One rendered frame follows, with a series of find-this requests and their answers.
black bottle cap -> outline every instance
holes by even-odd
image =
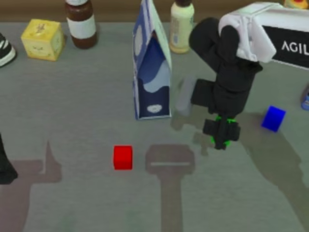
[[[176,0],[176,4],[180,7],[190,6],[191,3],[192,3],[192,0]]]

blue and white box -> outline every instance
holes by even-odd
[[[133,29],[136,119],[171,117],[169,43],[153,0],[143,0]]]

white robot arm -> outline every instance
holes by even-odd
[[[239,33],[238,57],[263,63],[273,60],[309,69],[308,10],[256,2],[224,15],[219,34],[227,25]]]

blue cube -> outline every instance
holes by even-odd
[[[286,111],[284,110],[270,106],[262,123],[262,127],[277,132],[284,119],[285,113]]]

white bottle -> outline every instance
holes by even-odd
[[[192,0],[176,0],[171,8],[169,47],[174,53],[190,50],[189,37],[194,26]]]

